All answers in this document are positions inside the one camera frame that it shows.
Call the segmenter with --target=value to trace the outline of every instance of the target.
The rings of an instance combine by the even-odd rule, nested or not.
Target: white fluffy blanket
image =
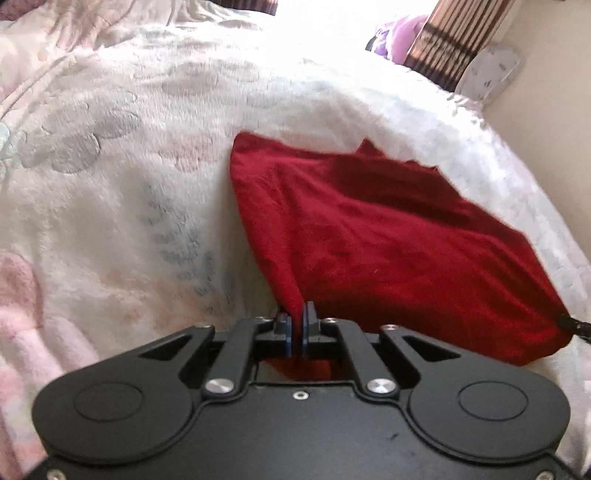
[[[367,137],[438,165],[525,232],[589,320],[587,259],[495,133],[421,76],[308,36],[201,0],[54,0],[0,34],[1,475],[42,458],[29,411],[52,378],[193,323],[273,313],[228,179],[241,130],[330,151]],[[577,469],[587,349],[533,366],[569,395],[560,454]]]

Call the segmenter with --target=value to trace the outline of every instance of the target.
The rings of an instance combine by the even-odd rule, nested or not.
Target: pink fabric
[[[32,265],[10,253],[0,254],[0,343],[0,476],[18,480],[45,455],[28,392],[99,358],[72,323],[45,316]]]
[[[46,0],[5,0],[0,4],[0,20],[17,20],[45,2]]]

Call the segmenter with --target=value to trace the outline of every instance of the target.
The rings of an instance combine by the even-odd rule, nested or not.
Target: blanket
[[[229,181],[242,130],[317,151],[369,138],[437,165],[525,234],[569,312],[589,320],[587,259],[463,99],[275,20],[202,0],[51,0],[0,35],[4,478],[43,457],[30,407],[52,378],[188,325],[274,313]],[[569,395],[559,453],[577,469],[588,354],[572,342],[530,367]]]

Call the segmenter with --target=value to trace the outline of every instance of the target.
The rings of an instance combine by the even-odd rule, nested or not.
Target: red fabric
[[[230,174],[249,243],[301,333],[305,300],[365,331],[396,323],[524,365],[568,344],[566,308],[528,241],[439,173],[247,133]]]

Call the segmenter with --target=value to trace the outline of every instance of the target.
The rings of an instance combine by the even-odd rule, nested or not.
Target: triangular cutout
[[[417,337],[406,336],[404,340],[421,356],[426,362],[442,362],[453,358],[460,358],[456,352],[451,352],[440,346],[433,345]]]
[[[181,351],[181,348],[187,345],[190,339],[190,335],[184,335],[182,337],[175,338],[174,340],[171,340],[170,342],[167,342],[164,345],[160,345],[146,353],[142,353],[140,357],[168,362],[169,360],[172,360],[174,356]]]

